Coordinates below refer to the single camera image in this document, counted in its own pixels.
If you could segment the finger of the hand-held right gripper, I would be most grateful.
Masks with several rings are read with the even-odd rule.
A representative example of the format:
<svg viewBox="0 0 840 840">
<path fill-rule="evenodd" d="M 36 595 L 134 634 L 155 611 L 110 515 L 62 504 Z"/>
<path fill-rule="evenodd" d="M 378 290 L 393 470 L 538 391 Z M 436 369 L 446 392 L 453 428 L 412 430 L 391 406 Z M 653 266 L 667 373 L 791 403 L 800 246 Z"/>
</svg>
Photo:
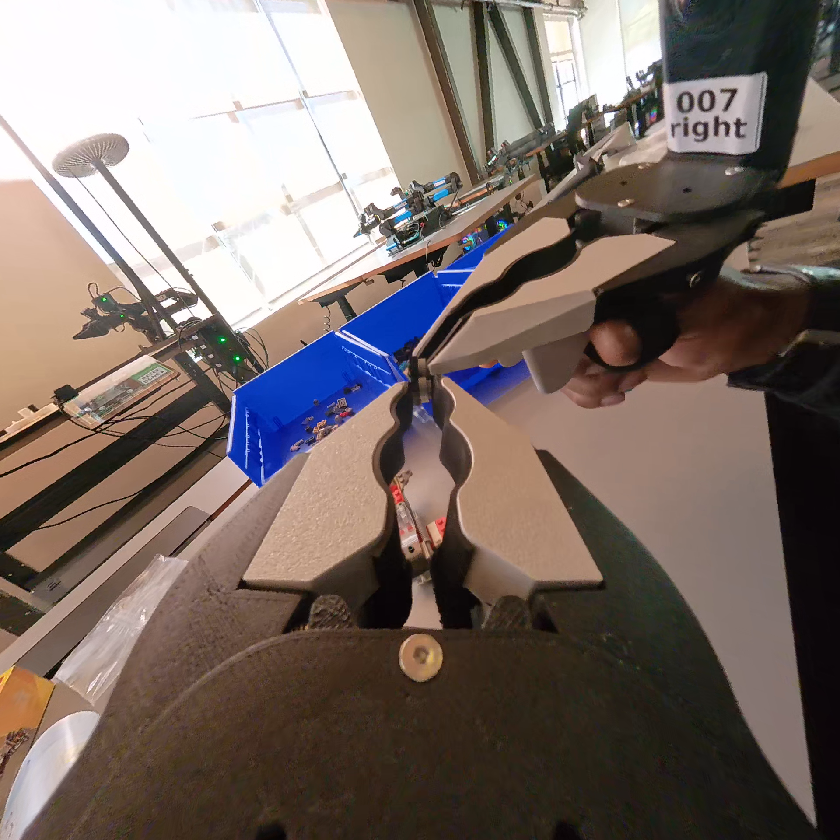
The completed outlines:
<svg viewBox="0 0 840 840">
<path fill-rule="evenodd" d="M 417 358 L 433 358 L 460 321 L 501 302 L 524 284 L 567 266 L 576 255 L 569 218 L 534 214 L 510 228 L 484 254 L 465 284 L 415 348 Z"/>
<path fill-rule="evenodd" d="M 673 239 L 654 234 L 605 236 L 581 244 L 554 273 L 525 283 L 505 300 L 463 318 L 424 368 L 433 377 L 487 362 L 505 366 L 525 360 L 543 393 L 560 390 L 581 357 L 618 372 L 635 371 L 675 343 L 679 325 L 668 273 Z M 635 362 L 606 364 L 590 346 L 589 331 L 621 321 L 635 331 Z"/>
</svg>

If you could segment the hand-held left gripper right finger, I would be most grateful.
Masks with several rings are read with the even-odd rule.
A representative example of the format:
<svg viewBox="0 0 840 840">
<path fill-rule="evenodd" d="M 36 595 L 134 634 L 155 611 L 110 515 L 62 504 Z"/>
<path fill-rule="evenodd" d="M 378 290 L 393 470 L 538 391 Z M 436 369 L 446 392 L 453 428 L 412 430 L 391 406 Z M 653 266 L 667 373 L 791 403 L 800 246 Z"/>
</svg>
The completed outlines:
<svg viewBox="0 0 840 840">
<path fill-rule="evenodd" d="M 440 460 L 454 481 L 434 579 L 493 604 L 594 589 L 603 575 L 530 437 L 451 379 L 434 383 Z"/>
</svg>

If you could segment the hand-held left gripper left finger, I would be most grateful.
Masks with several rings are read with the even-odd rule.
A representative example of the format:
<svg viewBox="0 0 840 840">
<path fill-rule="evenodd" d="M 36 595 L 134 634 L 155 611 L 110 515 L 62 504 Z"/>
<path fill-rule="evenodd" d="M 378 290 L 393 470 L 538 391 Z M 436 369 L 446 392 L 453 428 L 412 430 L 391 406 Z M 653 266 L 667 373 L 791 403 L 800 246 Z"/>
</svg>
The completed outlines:
<svg viewBox="0 0 840 840">
<path fill-rule="evenodd" d="M 245 572 L 247 587 L 338 595 L 369 621 L 408 618 L 412 572 L 391 483 L 411 422 L 409 385 L 394 385 L 311 451 Z"/>
</svg>

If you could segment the red white toy brick airplane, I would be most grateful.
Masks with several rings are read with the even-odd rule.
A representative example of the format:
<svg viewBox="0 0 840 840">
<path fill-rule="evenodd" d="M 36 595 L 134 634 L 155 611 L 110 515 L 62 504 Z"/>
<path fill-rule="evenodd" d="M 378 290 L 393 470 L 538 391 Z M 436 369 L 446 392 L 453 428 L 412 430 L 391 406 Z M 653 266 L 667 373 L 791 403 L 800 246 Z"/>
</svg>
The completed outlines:
<svg viewBox="0 0 840 840">
<path fill-rule="evenodd" d="M 428 523 L 421 522 L 405 495 L 412 475 L 410 469 L 403 469 L 396 474 L 390 488 L 402 554 L 411 567 L 413 579 L 426 584 L 432 579 L 431 560 L 444 540 L 446 517 Z"/>
</svg>

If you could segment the grey desk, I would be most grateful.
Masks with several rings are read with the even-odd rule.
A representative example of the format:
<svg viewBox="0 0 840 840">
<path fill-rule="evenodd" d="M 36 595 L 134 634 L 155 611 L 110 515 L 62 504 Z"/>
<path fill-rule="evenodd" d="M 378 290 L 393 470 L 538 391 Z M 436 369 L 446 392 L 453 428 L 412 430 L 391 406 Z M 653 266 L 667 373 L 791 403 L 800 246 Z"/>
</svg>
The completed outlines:
<svg viewBox="0 0 840 840">
<path fill-rule="evenodd" d="M 621 406 L 584 411 L 526 382 L 492 409 L 558 459 L 659 562 L 714 647 L 762 751 L 814 823 L 762 397 L 723 380 L 648 384 Z"/>
</svg>

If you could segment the person's right hand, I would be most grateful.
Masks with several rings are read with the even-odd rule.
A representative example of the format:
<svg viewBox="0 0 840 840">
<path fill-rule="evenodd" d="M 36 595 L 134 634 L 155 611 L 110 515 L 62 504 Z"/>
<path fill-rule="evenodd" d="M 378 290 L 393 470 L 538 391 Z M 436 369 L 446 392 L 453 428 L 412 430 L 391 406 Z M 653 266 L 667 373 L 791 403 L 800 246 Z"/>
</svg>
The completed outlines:
<svg viewBox="0 0 840 840">
<path fill-rule="evenodd" d="M 583 408 L 609 407 L 647 382 L 694 384 L 772 362 L 803 330 L 811 292 L 804 275 L 718 279 L 685 301 L 679 337 L 661 357 L 610 372 L 583 356 L 561 393 Z"/>
</svg>

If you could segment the pile of toy bricks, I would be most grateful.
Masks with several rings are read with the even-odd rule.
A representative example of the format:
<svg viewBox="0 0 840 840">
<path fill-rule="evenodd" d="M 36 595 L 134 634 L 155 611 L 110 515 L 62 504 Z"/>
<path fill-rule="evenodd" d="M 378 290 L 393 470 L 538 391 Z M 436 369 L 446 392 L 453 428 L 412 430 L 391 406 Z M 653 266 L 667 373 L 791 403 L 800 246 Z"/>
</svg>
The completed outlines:
<svg viewBox="0 0 840 840">
<path fill-rule="evenodd" d="M 346 386 L 338 397 L 323 405 L 315 401 L 314 407 L 320 409 L 321 413 L 317 416 L 307 416 L 301 421 L 303 436 L 289 446 L 290 453 L 297 454 L 311 449 L 347 423 L 355 415 L 350 397 L 361 387 L 360 383 Z"/>
</svg>

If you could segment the long wooden work table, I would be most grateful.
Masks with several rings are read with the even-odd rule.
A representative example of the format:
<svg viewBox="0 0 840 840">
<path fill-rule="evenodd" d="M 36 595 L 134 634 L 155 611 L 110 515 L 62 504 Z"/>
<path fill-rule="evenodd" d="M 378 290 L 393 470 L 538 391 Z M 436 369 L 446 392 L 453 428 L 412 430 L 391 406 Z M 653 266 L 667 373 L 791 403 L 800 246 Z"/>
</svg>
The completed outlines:
<svg viewBox="0 0 840 840">
<path fill-rule="evenodd" d="M 444 225 L 405 250 L 389 254 L 385 247 L 342 269 L 334 278 L 310 291 L 292 306 L 295 314 L 315 308 L 325 329 L 336 330 L 429 270 L 445 267 L 463 254 L 461 240 L 503 211 L 524 213 L 529 204 L 545 196 L 543 179 L 536 171 L 520 181 L 484 195 L 471 206 L 461 207 Z"/>
</svg>

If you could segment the blue plastic bin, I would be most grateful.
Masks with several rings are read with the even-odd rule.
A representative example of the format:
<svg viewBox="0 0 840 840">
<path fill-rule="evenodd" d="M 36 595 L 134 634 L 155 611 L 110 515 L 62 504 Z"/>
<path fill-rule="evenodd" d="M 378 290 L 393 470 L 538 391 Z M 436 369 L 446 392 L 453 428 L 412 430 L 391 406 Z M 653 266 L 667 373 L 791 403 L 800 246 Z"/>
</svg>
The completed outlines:
<svg viewBox="0 0 840 840">
<path fill-rule="evenodd" d="M 314 425 L 345 397 L 361 410 L 392 385 L 405 381 L 396 358 L 423 337 L 501 235 L 429 271 L 357 316 L 241 385 L 233 395 L 227 457 L 262 487 L 290 459 L 308 452 Z"/>
</svg>

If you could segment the clear plastic bag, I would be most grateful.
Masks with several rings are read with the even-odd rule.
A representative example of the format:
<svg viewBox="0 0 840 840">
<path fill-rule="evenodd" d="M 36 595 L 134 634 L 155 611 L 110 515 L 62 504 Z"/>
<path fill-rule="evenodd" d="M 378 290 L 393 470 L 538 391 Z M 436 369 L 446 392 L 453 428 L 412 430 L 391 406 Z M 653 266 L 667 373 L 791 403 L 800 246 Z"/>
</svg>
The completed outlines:
<svg viewBox="0 0 840 840">
<path fill-rule="evenodd" d="M 187 565 L 157 554 L 69 653 L 54 682 L 103 709 L 140 635 Z"/>
</svg>

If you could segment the person's black jacket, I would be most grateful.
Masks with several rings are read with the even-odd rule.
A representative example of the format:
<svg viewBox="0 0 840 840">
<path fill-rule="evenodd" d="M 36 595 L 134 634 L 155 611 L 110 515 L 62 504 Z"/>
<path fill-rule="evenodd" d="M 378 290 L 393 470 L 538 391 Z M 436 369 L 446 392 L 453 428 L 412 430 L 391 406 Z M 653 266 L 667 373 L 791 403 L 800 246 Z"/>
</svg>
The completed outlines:
<svg viewBox="0 0 840 840">
<path fill-rule="evenodd" d="M 838 421 L 765 397 L 818 831 L 839 838 Z"/>
</svg>

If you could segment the orange toy brick cardboard box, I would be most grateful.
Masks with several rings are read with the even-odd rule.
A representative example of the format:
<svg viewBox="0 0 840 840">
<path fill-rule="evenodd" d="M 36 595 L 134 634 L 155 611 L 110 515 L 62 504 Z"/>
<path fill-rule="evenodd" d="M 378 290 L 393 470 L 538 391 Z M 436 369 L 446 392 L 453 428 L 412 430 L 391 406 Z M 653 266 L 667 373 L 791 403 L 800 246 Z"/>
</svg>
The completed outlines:
<svg viewBox="0 0 840 840">
<path fill-rule="evenodd" d="M 54 683 L 14 665 L 1 676 L 1 777 L 24 756 L 46 714 Z"/>
</svg>

